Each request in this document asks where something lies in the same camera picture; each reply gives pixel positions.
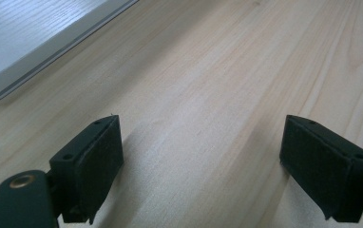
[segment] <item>black plastic part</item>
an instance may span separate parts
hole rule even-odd
[[[0,228],[56,228],[46,174],[32,170],[0,185]]]
[[[55,211],[64,222],[92,223],[123,163],[118,116],[90,124],[51,158]]]
[[[359,222],[363,149],[319,123],[287,116],[280,160],[326,219]]]

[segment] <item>wooden desk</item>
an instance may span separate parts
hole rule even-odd
[[[125,166],[92,227],[359,227],[278,153],[287,114],[363,147],[363,1],[140,1],[0,102],[0,182],[110,114]]]

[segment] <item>screw hole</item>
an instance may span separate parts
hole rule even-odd
[[[363,155],[361,155],[361,154],[355,154],[355,157],[357,159],[363,160]]]
[[[19,178],[14,179],[10,183],[10,188],[25,187],[28,184],[32,183],[33,181],[34,181],[34,176],[33,175],[24,175],[24,176],[21,176]]]
[[[72,159],[72,155],[70,155],[70,154],[67,154],[67,155],[64,155],[64,157],[63,157],[63,159],[64,160],[70,160],[70,159]]]

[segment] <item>light wood surface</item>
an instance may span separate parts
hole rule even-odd
[[[278,159],[287,114],[363,147],[363,1],[140,1],[0,102],[0,182],[111,114],[125,165],[92,227],[363,227]]]

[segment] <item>desk surface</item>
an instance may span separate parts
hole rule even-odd
[[[92,227],[358,227],[278,153],[287,114],[363,147],[363,1],[140,1],[0,101],[0,182],[110,114],[125,166]]]

